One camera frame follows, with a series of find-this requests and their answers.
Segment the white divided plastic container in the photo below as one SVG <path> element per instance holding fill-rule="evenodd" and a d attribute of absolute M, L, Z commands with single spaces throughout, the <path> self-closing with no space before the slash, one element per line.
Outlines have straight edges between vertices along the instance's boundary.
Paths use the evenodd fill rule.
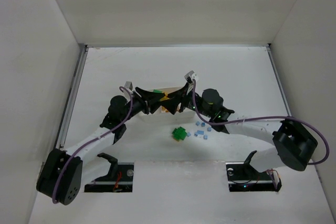
<path fill-rule="evenodd" d="M 136 115 L 136 118 L 146 123 L 186 123 L 191 121 L 195 116 L 195 112 L 188 108 L 185 108 L 181 113 L 178 111 L 179 109 L 180 105 L 177 107 L 177 112 L 172 115 L 165 107 L 160 106 L 153 114 L 140 112 Z"/>

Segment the green lego cluster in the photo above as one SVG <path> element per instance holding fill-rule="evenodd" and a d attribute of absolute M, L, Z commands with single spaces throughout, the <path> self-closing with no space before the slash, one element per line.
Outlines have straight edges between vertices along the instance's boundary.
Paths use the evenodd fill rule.
<path fill-rule="evenodd" d="M 183 127 L 175 128 L 172 132 L 172 138 L 176 141 L 183 141 L 187 137 L 187 131 Z"/>

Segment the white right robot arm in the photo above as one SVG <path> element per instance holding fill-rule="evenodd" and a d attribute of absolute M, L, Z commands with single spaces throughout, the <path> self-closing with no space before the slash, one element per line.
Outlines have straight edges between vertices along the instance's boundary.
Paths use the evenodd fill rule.
<path fill-rule="evenodd" d="M 295 118 L 280 116 L 264 119 L 249 119 L 223 106 L 224 99 L 215 89 L 205 89 L 198 95 L 192 85 L 168 94 L 160 103 L 175 114 L 185 108 L 209 118 L 215 131 L 226 134 L 243 135 L 262 140 L 272 145 L 265 151 L 253 151 L 245 163 L 258 172 L 287 166 L 296 171 L 304 171 L 309 164 L 318 142 Z"/>

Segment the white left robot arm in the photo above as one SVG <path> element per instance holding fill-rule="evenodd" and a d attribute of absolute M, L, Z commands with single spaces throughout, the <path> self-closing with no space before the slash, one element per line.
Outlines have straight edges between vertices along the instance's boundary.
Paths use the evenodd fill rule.
<path fill-rule="evenodd" d="M 78 144 L 60 150 L 54 148 L 47 156 L 37 179 L 36 190 L 52 199 L 54 204 L 70 204 L 78 195 L 82 184 L 94 179 L 83 172 L 85 166 L 98 160 L 95 176 L 114 174 L 118 161 L 103 153 L 106 147 L 115 144 L 125 133 L 126 121 L 140 112 L 149 113 L 150 108 L 159 108 L 164 93 L 150 92 L 136 88 L 135 91 L 120 87 L 123 93 L 110 100 L 108 113 L 99 127 Z"/>

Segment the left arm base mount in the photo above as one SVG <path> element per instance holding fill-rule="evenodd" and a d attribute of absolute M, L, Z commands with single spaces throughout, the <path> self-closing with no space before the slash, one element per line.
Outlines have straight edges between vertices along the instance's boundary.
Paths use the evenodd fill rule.
<path fill-rule="evenodd" d="M 81 184 L 85 193 L 131 193 L 133 178 L 134 163 L 101 153 L 86 166 Z"/>

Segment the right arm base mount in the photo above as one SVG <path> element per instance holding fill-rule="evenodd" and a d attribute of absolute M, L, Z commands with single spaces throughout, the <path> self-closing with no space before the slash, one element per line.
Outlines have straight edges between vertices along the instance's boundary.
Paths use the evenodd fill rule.
<path fill-rule="evenodd" d="M 250 164 L 257 151 L 251 152 L 243 162 L 226 163 L 226 175 L 230 192 L 271 191 L 278 193 L 282 188 L 279 173 L 274 170 L 256 171 Z"/>

